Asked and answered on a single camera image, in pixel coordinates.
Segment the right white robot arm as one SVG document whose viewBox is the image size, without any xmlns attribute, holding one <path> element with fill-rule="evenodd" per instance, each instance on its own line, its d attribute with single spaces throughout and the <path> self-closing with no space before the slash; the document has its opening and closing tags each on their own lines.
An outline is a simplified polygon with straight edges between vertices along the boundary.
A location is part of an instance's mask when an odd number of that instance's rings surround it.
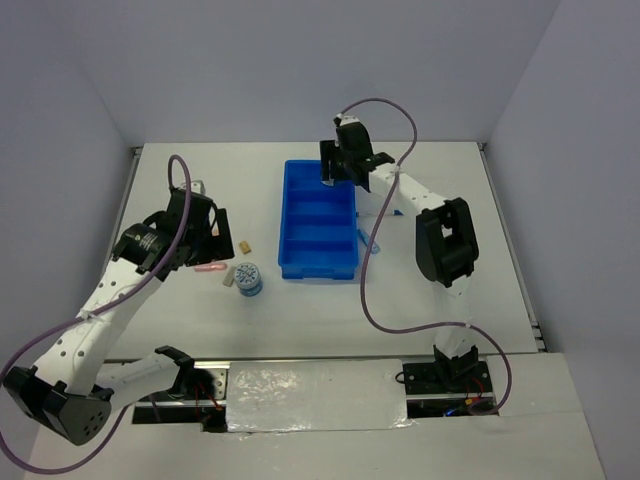
<svg viewBox="0 0 640 480">
<path fill-rule="evenodd" d="M 477 368 L 479 353 L 467 341 L 467 290 L 479 245 L 468 203 L 434 193 L 402 170 L 402 163 L 413 151 L 413 139 L 406 153 L 396 160 L 386 152 L 374 151 L 367 128 L 355 116 L 343 111 L 334 118 L 335 138 L 320 142 L 321 180 L 334 185 L 349 180 L 353 185 L 383 199 L 374 223 L 376 236 L 390 206 L 414 216 L 415 261 L 422 276 L 441 287 L 441 298 L 451 319 L 407 328 L 385 327 L 374 320 L 366 300 L 366 274 L 372 249 L 365 253 L 361 269 L 360 302 L 365 318 L 377 330 L 405 335 L 437 330 L 434 339 L 434 375 L 446 391 L 457 391 Z"/>
</svg>

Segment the grey eraser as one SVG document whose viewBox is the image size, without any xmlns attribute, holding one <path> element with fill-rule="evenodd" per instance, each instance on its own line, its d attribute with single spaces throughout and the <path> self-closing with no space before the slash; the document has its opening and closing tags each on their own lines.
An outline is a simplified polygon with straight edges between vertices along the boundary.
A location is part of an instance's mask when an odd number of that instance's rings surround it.
<svg viewBox="0 0 640 480">
<path fill-rule="evenodd" d="M 222 284 L 226 287 L 231 287 L 235 281 L 235 267 L 230 267 L 222 281 Z"/>
</svg>

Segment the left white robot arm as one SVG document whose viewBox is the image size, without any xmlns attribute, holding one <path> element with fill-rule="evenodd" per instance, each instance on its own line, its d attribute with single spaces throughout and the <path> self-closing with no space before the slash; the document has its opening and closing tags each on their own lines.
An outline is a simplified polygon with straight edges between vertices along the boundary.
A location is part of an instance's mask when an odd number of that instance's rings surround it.
<svg viewBox="0 0 640 480">
<path fill-rule="evenodd" d="M 172 346 L 104 369 L 119 337 L 170 273 L 233 258 L 227 213 L 204 194 L 200 180 L 170 190 L 167 208 L 127 228 L 103 277 L 68 327 L 32 366 L 12 366 L 3 385 L 20 409 L 81 446 L 112 412 L 158 392 L 182 399 L 215 391 L 213 376 Z"/>
</svg>

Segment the blue plastic cap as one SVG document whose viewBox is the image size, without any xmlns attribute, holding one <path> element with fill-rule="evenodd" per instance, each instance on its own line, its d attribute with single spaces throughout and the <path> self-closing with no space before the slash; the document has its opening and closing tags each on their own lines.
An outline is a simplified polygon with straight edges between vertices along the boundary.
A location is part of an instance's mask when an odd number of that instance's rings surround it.
<svg viewBox="0 0 640 480">
<path fill-rule="evenodd" d="M 380 247 L 378 246 L 378 244 L 374 240 L 371 239 L 371 236 L 367 231 L 359 228 L 357 230 L 357 234 L 358 234 L 359 239 L 361 240 L 361 242 L 364 244 L 365 247 L 371 247 L 371 253 L 373 255 L 376 255 L 376 254 L 378 254 L 380 252 Z"/>
</svg>

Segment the yellow eraser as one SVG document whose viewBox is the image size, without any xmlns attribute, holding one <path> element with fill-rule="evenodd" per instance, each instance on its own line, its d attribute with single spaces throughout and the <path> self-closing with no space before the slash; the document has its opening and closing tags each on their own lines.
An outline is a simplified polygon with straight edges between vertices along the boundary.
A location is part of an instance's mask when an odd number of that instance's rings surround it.
<svg viewBox="0 0 640 480">
<path fill-rule="evenodd" d="M 240 250 L 242 251 L 243 254 L 248 254 L 251 252 L 251 248 L 250 245 L 246 242 L 246 241 L 242 241 L 239 244 Z"/>
</svg>

